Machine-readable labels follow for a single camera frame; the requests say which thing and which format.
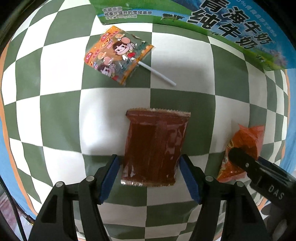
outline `cow illustration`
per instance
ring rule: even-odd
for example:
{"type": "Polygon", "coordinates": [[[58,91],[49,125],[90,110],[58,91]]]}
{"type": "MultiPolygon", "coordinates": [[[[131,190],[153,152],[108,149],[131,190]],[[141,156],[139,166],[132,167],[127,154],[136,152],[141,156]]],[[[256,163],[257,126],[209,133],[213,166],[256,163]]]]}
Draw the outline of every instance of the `cow illustration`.
{"type": "Polygon", "coordinates": [[[172,19],[173,22],[174,22],[175,20],[179,20],[179,19],[183,19],[183,18],[184,18],[183,16],[179,16],[179,15],[176,15],[176,14],[172,15],[172,14],[164,13],[163,14],[163,17],[161,18],[161,20],[164,20],[164,19],[172,19]]]}

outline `blue gripper pad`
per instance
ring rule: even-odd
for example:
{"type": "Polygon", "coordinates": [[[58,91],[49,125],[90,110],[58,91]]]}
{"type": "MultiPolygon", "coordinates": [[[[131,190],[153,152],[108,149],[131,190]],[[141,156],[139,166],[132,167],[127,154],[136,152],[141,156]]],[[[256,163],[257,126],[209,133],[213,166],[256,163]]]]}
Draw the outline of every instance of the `blue gripper pad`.
{"type": "Polygon", "coordinates": [[[195,178],[193,177],[193,174],[183,156],[180,157],[179,166],[191,198],[197,203],[201,203],[202,198],[200,195],[198,184],[195,181],[195,178]]]}
{"type": "Polygon", "coordinates": [[[101,203],[103,203],[109,197],[111,188],[119,170],[119,166],[120,160],[118,156],[116,156],[102,183],[101,195],[99,197],[101,203]]]}

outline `cartoon girl face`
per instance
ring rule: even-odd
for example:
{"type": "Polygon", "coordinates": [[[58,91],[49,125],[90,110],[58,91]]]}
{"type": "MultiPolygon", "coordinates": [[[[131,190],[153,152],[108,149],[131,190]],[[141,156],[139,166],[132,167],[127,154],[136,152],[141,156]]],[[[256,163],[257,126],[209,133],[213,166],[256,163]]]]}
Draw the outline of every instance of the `cartoon girl face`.
{"type": "Polygon", "coordinates": [[[129,51],[129,47],[123,43],[121,43],[120,45],[117,45],[115,48],[114,48],[114,51],[117,55],[123,55],[125,54],[126,52],[129,51]]]}
{"type": "Polygon", "coordinates": [[[110,68],[108,68],[107,66],[105,66],[104,69],[101,69],[100,72],[104,75],[109,76],[109,77],[111,77],[111,75],[112,75],[112,70],[110,68]]]}

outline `blue fabric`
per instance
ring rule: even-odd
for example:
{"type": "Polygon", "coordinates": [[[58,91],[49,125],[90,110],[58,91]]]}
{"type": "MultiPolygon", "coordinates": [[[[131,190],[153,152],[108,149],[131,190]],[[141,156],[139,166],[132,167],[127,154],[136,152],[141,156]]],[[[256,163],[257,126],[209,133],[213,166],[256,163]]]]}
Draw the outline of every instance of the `blue fabric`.
{"type": "Polygon", "coordinates": [[[296,167],[296,69],[287,70],[290,83],[290,119],[286,137],[285,156],[280,167],[292,173],[296,167]]]}
{"type": "Polygon", "coordinates": [[[182,156],[180,157],[179,166],[191,198],[197,203],[200,203],[201,197],[198,191],[198,184],[182,156]]]}
{"type": "Polygon", "coordinates": [[[1,132],[0,135],[0,175],[7,186],[10,194],[13,196],[13,198],[17,201],[17,203],[20,205],[20,207],[32,218],[36,219],[36,215],[33,214],[31,209],[29,208],[27,201],[22,194],[18,183],[15,179],[13,169],[10,165],[9,156],[7,153],[7,149],[4,143],[4,137],[3,132],[1,132]]]}
{"type": "Polygon", "coordinates": [[[117,156],[110,166],[108,173],[102,183],[101,195],[99,197],[101,203],[103,203],[109,197],[111,188],[119,170],[119,166],[120,160],[117,156]]]}

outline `green square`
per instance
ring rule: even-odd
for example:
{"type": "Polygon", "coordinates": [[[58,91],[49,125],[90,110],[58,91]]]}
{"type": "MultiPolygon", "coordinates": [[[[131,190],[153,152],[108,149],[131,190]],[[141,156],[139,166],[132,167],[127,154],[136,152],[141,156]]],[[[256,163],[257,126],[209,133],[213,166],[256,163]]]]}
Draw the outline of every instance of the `green square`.
{"type": "Polygon", "coordinates": [[[281,141],[281,134],[283,132],[284,116],[276,113],[276,129],[274,133],[274,142],[281,141]]]}
{"type": "Polygon", "coordinates": [[[134,187],[120,183],[122,171],[119,170],[115,178],[109,197],[105,202],[143,207],[147,205],[147,187],[134,187]]]}
{"type": "Polygon", "coordinates": [[[220,232],[222,232],[222,230],[223,230],[223,226],[224,226],[224,222],[223,222],[223,223],[220,223],[220,224],[217,225],[215,235],[217,235],[217,234],[219,234],[220,232]]]}
{"type": "Polygon", "coordinates": [[[185,28],[170,26],[170,25],[153,24],[153,32],[180,35],[190,39],[196,39],[196,40],[210,43],[209,38],[204,34],[191,31],[185,28]]]}
{"type": "Polygon", "coordinates": [[[111,156],[83,155],[86,176],[93,176],[100,167],[104,167],[111,156]]]}
{"type": "Polygon", "coordinates": [[[267,82],[267,109],[276,112],[277,97],[276,84],[273,80],[266,76],[267,82]]]}
{"type": "MultiPolygon", "coordinates": [[[[139,38],[151,43],[152,33],[149,32],[137,32],[130,31],[129,33],[138,36],[139,38]]],[[[99,39],[101,35],[90,36],[86,50],[89,50],[99,39]]],[[[149,52],[142,62],[151,66],[151,52],[149,52]]],[[[150,74],[151,72],[142,66],[135,68],[134,72],[131,73],[130,77],[126,80],[127,88],[150,88],[150,74]]],[[[82,75],[82,89],[90,88],[123,88],[111,78],[103,75],[99,71],[92,67],[84,64],[83,75],[82,75]]]]}
{"type": "Polygon", "coordinates": [[[40,95],[40,58],[42,48],[15,62],[17,100],[40,95]]]}
{"type": "Polygon", "coordinates": [[[46,5],[43,5],[42,8],[38,10],[35,16],[32,18],[30,26],[34,23],[38,22],[40,19],[44,18],[47,15],[55,13],[59,10],[61,5],[63,4],[64,0],[54,0],[50,1],[46,5]]]}
{"type": "Polygon", "coordinates": [[[117,225],[117,224],[104,224],[110,237],[116,239],[144,239],[145,238],[145,228],[117,225]]]}
{"type": "Polygon", "coordinates": [[[174,236],[174,237],[145,239],[145,241],[176,241],[177,238],[178,238],[178,236],[174,236]]]}
{"type": "Polygon", "coordinates": [[[43,145],[81,152],[79,139],[80,91],[40,96],[43,145]]]}
{"type": "Polygon", "coordinates": [[[247,55],[244,54],[244,59],[250,63],[251,65],[253,65],[255,68],[257,68],[258,70],[261,70],[264,73],[264,69],[262,67],[262,63],[260,62],[259,59],[255,58],[254,55],[247,55]]]}
{"type": "Polygon", "coordinates": [[[20,141],[20,135],[17,126],[17,107],[16,102],[4,106],[5,122],[8,136],[20,141]]]}
{"type": "Polygon", "coordinates": [[[215,94],[249,103],[246,62],[223,48],[216,45],[211,47],[214,58],[215,94]]]}
{"type": "Polygon", "coordinates": [[[22,145],[24,147],[24,156],[28,163],[31,176],[52,187],[53,184],[48,175],[45,164],[43,147],[31,145],[28,143],[23,143],[22,145]]]}
{"type": "Polygon", "coordinates": [[[276,78],[276,85],[283,90],[284,87],[283,87],[283,77],[281,75],[281,70],[275,70],[274,76],[276,78]]]}
{"type": "Polygon", "coordinates": [[[276,162],[278,160],[281,160],[281,152],[283,151],[284,145],[285,145],[285,141],[282,141],[281,142],[281,147],[279,148],[279,151],[276,154],[276,158],[275,158],[274,162],[276,162]]]}
{"type": "Polygon", "coordinates": [[[187,226],[186,226],[185,230],[181,231],[180,234],[192,232],[193,229],[194,229],[194,227],[195,227],[195,225],[196,225],[196,222],[187,223],[187,226]]]}
{"type": "Polygon", "coordinates": [[[9,43],[7,54],[5,57],[3,72],[17,59],[17,53],[20,49],[20,45],[22,44],[26,32],[27,30],[24,30],[9,43]]]}
{"type": "Polygon", "coordinates": [[[187,223],[195,201],[147,206],[146,227],[187,223]]]}
{"type": "Polygon", "coordinates": [[[191,112],[182,153],[199,156],[209,153],[215,119],[215,96],[163,89],[151,89],[150,107],[191,112]]]}
{"type": "Polygon", "coordinates": [[[274,151],[274,144],[273,143],[264,144],[262,146],[260,156],[262,158],[264,158],[265,160],[269,160],[273,151],[274,151]]]}
{"type": "Polygon", "coordinates": [[[44,45],[89,36],[95,16],[95,9],[90,4],[58,12],[48,30],[44,45]]]}
{"type": "Polygon", "coordinates": [[[29,176],[28,174],[24,173],[21,169],[17,169],[19,175],[20,175],[20,179],[22,181],[22,184],[25,188],[25,191],[32,197],[34,198],[36,201],[40,202],[40,198],[38,193],[35,190],[33,181],[31,176],[29,176]]]}
{"type": "Polygon", "coordinates": [[[250,104],[249,128],[253,126],[265,126],[267,109],[250,104]]]}
{"type": "Polygon", "coordinates": [[[284,116],[288,116],[289,110],[289,98],[288,95],[284,92],[284,116]]]}
{"type": "Polygon", "coordinates": [[[205,167],[205,175],[217,178],[224,155],[225,151],[209,154],[207,165],[205,167]]]}

